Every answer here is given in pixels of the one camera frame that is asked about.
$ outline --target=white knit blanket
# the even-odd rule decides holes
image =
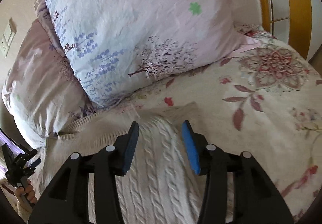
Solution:
[[[125,134],[132,121],[140,135],[130,171],[117,177],[125,223],[196,223],[202,203],[204,177],[197,177],[182,142],[181,123],[188,119],[196,132],[202,123],[195,104],[167,110],[113,111],[78,120],[59,139],[48,139],[43,187],[73,152],[83,156],[98,152]],[[89,181],[89,215],[95,223],[94,177]]]

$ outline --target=wall outlet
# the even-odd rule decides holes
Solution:
[[[2,52],[4,57],[7,57],[8,55],[8,51],[15,34],[16,30],[14,29],[14,25],[12,24],[12,19],[10,19],[1,38],[0,51]]]
[[[8,45],[6,39],[4,38],[4,36],[2,36],[2,38],[1,38],[0,51],[2,52],[3,56],[6,58],[8,55],[8,51],[9,51],[9,45]]]

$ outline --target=human hand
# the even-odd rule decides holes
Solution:
[[[16,188],[16,190],[14,191],[14,195],[16,196],[19,204],[27,211],[28,210],[28,205],[25,205],[25,203],[23,202],[23,200],[21,199],[21,196],[27,194],[27,200],[30,201],[32,204],[36,204],[38,202],[38,199],[35,197],[36,193],[33,190],[33,186],[31,185],[31,181],[29,179],[27,179],[28,182],[28,187],[26,188],[26,190],[24,190],[23,187],[20,188]]]

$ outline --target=floral pillowcase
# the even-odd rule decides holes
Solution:
[[[228,0],[45,0],[75,76],[97,108],[254,44]]]
[[[66,57],[54,49],[38,20],[22,42],[2,99],[32,148],[94,112]]]

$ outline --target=blue gripper pad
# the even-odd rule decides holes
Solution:
[[[182,123],[181,134],[185,143],[191,168],[195,172],[195,174],[199,175],[201,172],[199,154],[193,140],[194,132],[192,131],[189,121],[186,120],[184,123]]]

